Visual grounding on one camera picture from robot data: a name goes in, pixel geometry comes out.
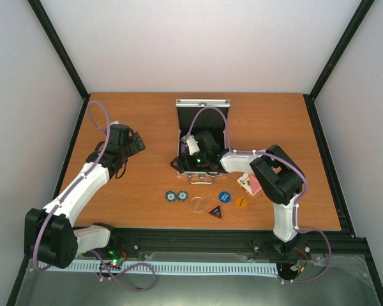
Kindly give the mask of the aluminium poker case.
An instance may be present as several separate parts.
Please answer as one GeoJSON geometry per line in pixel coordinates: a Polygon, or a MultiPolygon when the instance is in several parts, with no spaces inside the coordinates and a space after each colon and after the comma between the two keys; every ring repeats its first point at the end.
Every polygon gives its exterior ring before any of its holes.
{"type": "Polygon", "coordinates": [[[221,173],[187,172],[181,164],[181,139],[184,136],[196,135],[201,131],[209,131],[218,142],[223,152],[220,159],[230,147],[228,129],[228,114],[230,101],[228,99],[177,99],[175,102],[179,136],[176,157],[170,163],[178,175],[188,178],[190,184],[212,184],[221,173]]]}

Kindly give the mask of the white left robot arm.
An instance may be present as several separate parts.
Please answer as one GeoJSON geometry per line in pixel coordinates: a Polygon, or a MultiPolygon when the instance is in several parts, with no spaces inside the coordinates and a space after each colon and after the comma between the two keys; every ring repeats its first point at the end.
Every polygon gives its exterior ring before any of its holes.
{"type": "Polygon", "coordinates": [[[24,254],[33,263],[66,268],[80,254],[98,249],[105,256],[116,255],[120,241],[116,229],[104,223],[75,229],[77,217],[96,192],[110,179],[120,179],[129,157],[145,149],[132,128],[113,122],[108,139],[88,155],[79,174],[41,210],[32,208],[25,216],[24,254]]]}

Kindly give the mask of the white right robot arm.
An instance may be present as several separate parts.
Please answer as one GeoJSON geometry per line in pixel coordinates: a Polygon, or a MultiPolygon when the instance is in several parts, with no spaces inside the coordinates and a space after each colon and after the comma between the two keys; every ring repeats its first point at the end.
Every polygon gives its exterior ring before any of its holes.
{"type": "Polygon", "coordinates": [[[203,131],[181,139],[181,152],[170,165],[178,173],[253,175],[273,203],[274,236],[287,243],[299,233],[297,210],[308,182],[303,171],[280,146],[251,151],[222,148],[209,131],[203,131]]]}

